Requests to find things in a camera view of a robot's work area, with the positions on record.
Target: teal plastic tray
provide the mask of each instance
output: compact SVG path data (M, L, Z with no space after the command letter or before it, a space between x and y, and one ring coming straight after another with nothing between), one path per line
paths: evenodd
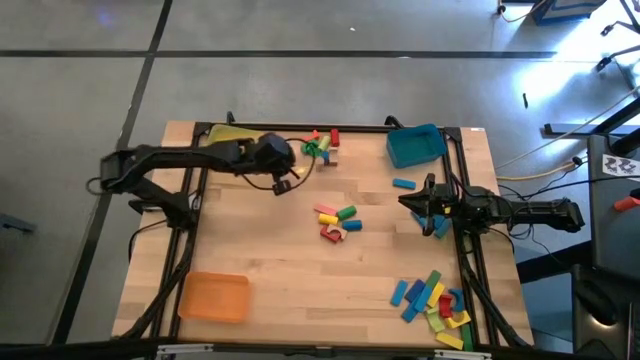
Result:
M447 147L438 128L425 124L388 133L387 151L393 166L401 169L436 160Z

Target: wooden table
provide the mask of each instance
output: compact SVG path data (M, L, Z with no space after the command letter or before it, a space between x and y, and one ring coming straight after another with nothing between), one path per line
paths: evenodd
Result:
M190 144L193 122L168 123L163 146ZM281 133L285 137L308 134ZM483 129L463 128L471 183L499 193ZM311 174L300 188L283 196L252 189L242 178L209 173L192 271L243 274L252 290L249 318L243 324L182 321L179 338L203 342L394 347L442 347L419 315L407 324L400 308L389 304L399 279L442 273L448 288L460 287L453 234L423 237L398 204L408 193L391 186L394 177L424 181L429 172L444 182L441 161L395 169L385 149L386 136L341 133L339 165ZM455 149L449 146L455 166ZM298 154L298 166L309 157ZM179 191L184 170L156 170L153 181ZM197 176L194 175L194 188ZM260 185L271 179L259 176ZM336 208L354 204L361 232L340 244L320 237L313 204ZM141 226L163 218L147 213ZM170 229L138 235L113 334L128 330L158 291ZM518 334L532 343L511 245L499 234L482 236L491 295ZM161 335L168 333L174 298L167 301ZM487 342L484 315L476 300L481 342ZM451 331L459 336L459 331Z

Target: yellow block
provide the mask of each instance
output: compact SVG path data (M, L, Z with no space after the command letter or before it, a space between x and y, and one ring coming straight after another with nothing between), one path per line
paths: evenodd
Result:
M435 307L436 305L438 305L438 299L440 298L440 295L442 295L443 291L444 291L444 285L442 285L442 283L437 283L436 286L433 288L433 291L431 292L431 297L429 297L429 301L427 301L427 305L431 307Z
M464 342L458 338L455 338L447 333L437 333L436 340L440 341L443 344L447 344L451 347L454 347L458 350L462 350L462 345Z
M467 310L465 310L465 311L463 311L461 313L458 313L457 317L460 320L454 320L453 317L450 317L450 318L444 319L444 322L447 323L448 327L450 327L452 329L455 329L458 326L464 325L464 324L468 323L469 321L471 321L471 318L469 317L469 314L467 313Z
M327 215L327 214L320 214L320 215L318 215L318 222L320 224L337 225L338 224L338 218L336 216L331 216L331 215Z

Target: yellow object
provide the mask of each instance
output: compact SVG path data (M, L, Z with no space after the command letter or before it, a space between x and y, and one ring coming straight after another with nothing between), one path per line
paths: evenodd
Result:
M211 128L211 133L207 138L205 145L211 145L218 141L237 140L237 139L253 139L258 140L264 135L262 131L243 129L235 126L217 124Z
M440 295L444 291L444 285L442 283L437 283L436 286L433 287L433 291L431 292L431 297L429 297L429 301L427 301L427 305L430 307L436 307L438 305L438 299L440 299Z
M471 321L471 318L469 317L467 310L461 313L458 313L458 315L459 315L458 318L460 320L455 320L454 318L450 317L450 318L444 319L444 322L447 323L447 326L450 327L451 329L455 329L458 326L464 325L469 321Z
M320 224L337 225L338 224L338 218L336 216L331 216L331 215L327 215L327 214L320 214L320 215L318 215L318 222Z
M462 350L462 345L464 345L464 342L462 340L455 338L447 333L437 333L436 340L458 350Z
M320 141L320 145L318 145L318 149L322 151L327 151L327 149L329 148L329 141L331 141L330 137L328 136L323 137L322 140Z

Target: orange bin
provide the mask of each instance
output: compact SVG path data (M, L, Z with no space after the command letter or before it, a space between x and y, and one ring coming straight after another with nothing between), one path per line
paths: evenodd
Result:
M183 319L240 323L247 318L249 294L246 276L190 272L178 315Z

